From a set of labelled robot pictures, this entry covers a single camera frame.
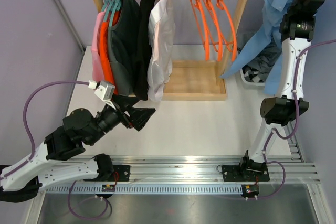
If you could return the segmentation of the orange hanger of blue shirt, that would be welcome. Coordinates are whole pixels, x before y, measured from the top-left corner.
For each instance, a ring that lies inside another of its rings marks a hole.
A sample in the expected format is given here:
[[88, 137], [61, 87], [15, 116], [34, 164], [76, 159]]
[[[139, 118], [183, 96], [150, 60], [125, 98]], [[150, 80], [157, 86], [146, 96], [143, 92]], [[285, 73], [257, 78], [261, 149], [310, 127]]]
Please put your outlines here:
[[209, 5], [206, 3], [206, 0], [189, 0], [191, 8], [195, 17], [197, 24], [198, 32], [201, 38], [202, 46], [205, 52], [205, 60], [209, 61], [210, 57], [210, 44], [216, 47], [216, 42], [214, 41], [210, 29], [208, 27], [205, 12], [203, 7], [207, 10], [212, 10]]

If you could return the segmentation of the grey shirt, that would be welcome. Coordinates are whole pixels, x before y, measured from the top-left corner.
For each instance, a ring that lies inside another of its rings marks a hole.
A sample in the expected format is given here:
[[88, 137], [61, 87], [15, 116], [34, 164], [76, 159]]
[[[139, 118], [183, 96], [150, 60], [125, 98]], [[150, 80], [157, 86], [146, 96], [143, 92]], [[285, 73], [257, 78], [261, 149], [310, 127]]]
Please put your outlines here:
[[[253, 35], [254, 32], [247, 32], [237, 36], [238, 53], [241, 53], [246, 43]], [[269, 74], [280, 55], [281, 50], [278, 48], [273, 36], [271, 36], [271, 43], [269, 43], [252, 61], [244, 64], [241, 69], [243, 72], [246, 72], [247, 69], [249, 69], [254, 72], [257, 71], [260, 74]]]

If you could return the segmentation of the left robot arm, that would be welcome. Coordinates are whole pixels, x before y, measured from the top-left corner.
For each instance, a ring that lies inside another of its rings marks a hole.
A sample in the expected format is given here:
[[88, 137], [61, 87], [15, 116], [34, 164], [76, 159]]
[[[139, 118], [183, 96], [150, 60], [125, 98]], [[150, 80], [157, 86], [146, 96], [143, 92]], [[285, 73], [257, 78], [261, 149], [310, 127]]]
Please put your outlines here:
[[1, 170], [1, 201], [25, 202], [54, 185], [75, 180], [103, 182], [116, 178], [107, 154], [98, 154], [79, 165], [56, 165], [84, 153], [86, 145], [93, 146], [119, 124], [142, 130], [156, 109], [136, 108], [137, 102], [137, 98], [118, 96], [96, 116], [84, 108], [71, 112], [62, 126], [45, 137], [23, 167], [13, 165]]

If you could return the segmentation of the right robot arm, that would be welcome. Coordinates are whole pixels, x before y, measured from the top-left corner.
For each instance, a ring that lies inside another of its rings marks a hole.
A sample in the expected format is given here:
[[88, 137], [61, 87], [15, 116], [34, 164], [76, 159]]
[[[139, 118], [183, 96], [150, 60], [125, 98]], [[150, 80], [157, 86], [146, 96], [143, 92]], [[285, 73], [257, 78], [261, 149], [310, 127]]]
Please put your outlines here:
[[315, 15], [325, 0], [290, 0], [279, 26], [281, 34], [282, 61], [279, 86], [274, 97], [263, 99], [260, 106], [262, 123], [255, 141], [246, 151], [238, 165], [223, 166], [224, 181], [270, 180], [267, 155], [275, 137], [287, 140], [280, 132], [288, 123], [299, 123], [300, 115], [309, 108], [304, 100], [303, 75], [307, 52], [312, 48]]

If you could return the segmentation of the orange hanger of plaid shirt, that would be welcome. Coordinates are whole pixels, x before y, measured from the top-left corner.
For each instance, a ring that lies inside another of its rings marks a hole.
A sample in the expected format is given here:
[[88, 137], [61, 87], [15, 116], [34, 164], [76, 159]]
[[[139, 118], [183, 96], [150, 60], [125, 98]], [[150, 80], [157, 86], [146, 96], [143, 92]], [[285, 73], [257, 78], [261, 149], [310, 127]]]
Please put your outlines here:
[[232, 62], [234, 62], [237, 58], [237, 37], [236, 37], [236, 29], [235, 29], [235, 25], [233, 23], [233, 19], [232, 16], [224, 2], [224, 0], [217, 0], [216, 3], [217, 7], [221, 10], [224, 10], [230, 25], [230, 29], [231, 29], [231, 35], [233, 36], [233, 38], [230, 41], [227, 41], [223, 35], [221, 35], [222, 41], [225, 43], [226, 48], [228, 49], [229, 52], [232, 53]]

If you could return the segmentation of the light blue shirt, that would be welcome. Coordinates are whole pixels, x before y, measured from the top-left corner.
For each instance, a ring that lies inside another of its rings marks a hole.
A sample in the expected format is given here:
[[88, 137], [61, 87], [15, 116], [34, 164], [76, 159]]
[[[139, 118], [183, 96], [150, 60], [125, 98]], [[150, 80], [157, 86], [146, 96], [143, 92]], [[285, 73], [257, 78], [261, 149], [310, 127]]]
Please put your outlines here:
[[263, 23], [260, 29], [247, 41], [231, 67], [221, 75], [222, 79], [237, 73], [243, 66], [256, 58], [272, 40], [278, 48], [281, 48], [280, 23], [291, 2], [292, 0], [264, 0]]

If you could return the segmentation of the orange hanger of grey shirt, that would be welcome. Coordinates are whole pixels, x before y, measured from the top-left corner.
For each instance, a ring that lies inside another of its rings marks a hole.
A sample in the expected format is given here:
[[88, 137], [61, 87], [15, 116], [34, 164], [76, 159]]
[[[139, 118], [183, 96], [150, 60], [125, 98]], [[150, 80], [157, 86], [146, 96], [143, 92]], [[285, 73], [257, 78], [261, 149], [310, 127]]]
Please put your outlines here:
[[212, 18], [212, 21], [213, 21], [213, 23], [216, 27], [216, 30], [217, 30], [218, 40], [215, 41], [216, 42], [216, 47], [214, 47], [214, 49], [217, 52], [217, 60], [221, 61], [222, 58], [223, 58], [224, 49], [227, 49], [225, 43], [222, 41], [222, 38], [221, 38], [221, 35], [223, 35], [223, 33], [222, 33], [222, 30], [221, 30], [221, 27], [220, 27], [219, 18], [217, 16], [217, 11], [216, 11], [217, 9], [218, 10], [221, 10], [221, 9], [219, 9], [216, 5], [217, 0], [206, 0], [206, 3], [212, 9], [212, 10], [207, 10], [207, 11], [210, 14], [210, 17]]

